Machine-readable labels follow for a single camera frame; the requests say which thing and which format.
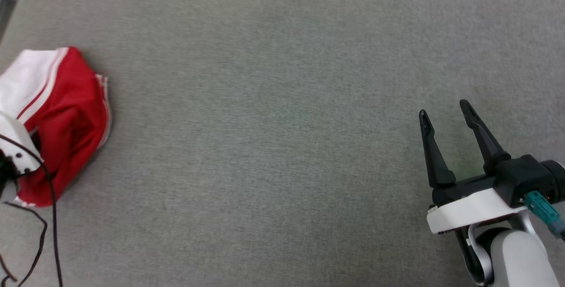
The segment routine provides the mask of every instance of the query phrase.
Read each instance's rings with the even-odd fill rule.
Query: gray tablecloth
[[[65,285],[470,285],[426,224],[418,111],[458,178],[482,172],[460,98],[514,156],[565,162],[564,5],[21,0],[2,69],[74,45],[111,85],[111,137],[58,204]],[[40,231],[0,207],[18,278]],[[28,285],[55,285],[52,252]]]

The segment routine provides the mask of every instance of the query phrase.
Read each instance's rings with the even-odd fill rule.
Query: teal cable connector
[[[547,225],[555,237],[565,241],[565,223],[561,219],[561,214],[551,206],[551,203],[547,202],[541,193],[532,191],[526,194],[524,205]]]

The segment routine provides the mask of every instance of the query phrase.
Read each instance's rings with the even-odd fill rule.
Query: folded garment
[[[108,138],[107,83],[73,47],[24,50],[0,76],[0,111],[30,132],[57,199]],[[52,204],[43,170],[19,181],[18,200],[31,206]]]

